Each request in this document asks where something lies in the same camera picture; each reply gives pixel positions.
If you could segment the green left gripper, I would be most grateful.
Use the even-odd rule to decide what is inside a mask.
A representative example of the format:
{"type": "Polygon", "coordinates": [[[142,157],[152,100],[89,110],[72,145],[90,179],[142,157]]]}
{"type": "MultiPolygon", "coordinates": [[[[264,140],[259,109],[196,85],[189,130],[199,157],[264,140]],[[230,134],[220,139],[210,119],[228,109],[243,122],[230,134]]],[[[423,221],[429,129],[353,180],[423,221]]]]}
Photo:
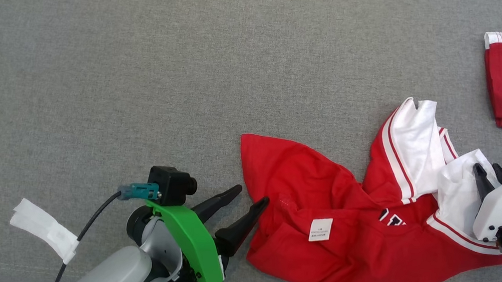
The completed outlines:
{"type": "Polygon", "coordinates": [[[221,256],[233,257],[269,205],[263,197],[229,227],[215,232],[215,239],[205,227],[219,209],[230,204],[243,190],[239,184],[192,207],[146,204],[154,216],[146,225],[141,249],[150,262],[159,263],[167,276],[149,282],[223,282],[221,256]]]}

